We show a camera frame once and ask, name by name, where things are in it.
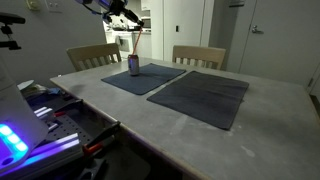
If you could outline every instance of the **soda can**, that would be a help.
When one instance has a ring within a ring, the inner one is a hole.
[[[131,76],[139,75],[139,57],[138,55],[130,54],[128,56],[129,74]]]

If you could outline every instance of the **dark placemat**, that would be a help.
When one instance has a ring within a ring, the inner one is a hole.
[[[193,71],[147,100],[229,130],[248,86]]]
[[[156,64],[148,64],[140,67],[140,74],[138,76],[130,76],[125,71],[101,80],[133,94],[143,95],[183,74],[185,71]]]

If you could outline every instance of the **table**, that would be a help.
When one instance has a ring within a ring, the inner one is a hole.
[[[320,177],[319,118],[303,87],[160,60],[140,61],[141,66],[148,63],[250,83],[231,130],[215,128],[146,100],[164,85],[137,96],[100,80],[126,71],[126,61],[52,78],[51,81],[83,99],[108,120],[121,121],[123,129],[134,138],[191,177]]]

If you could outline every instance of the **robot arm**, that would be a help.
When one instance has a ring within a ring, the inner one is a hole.
[[[120,14],[124,14],[124,16],[129,19],[132,22],[135,22],[139,24],[140,26],[143,26],[144,23],[139,20],[137,15],[135,15],[131,10],[126,9],[126,1],[122,0],[76,0],[78,3],[84,5],[87,7],[87,4],[91,4],[92,1],[95,1],[97,4],[99,4],[101,7],[103,7],[105,10],[107,10],[106,13],[102,13],[104,18],[108,21],[111,21],[110,15],[116,15],[119,16]]]

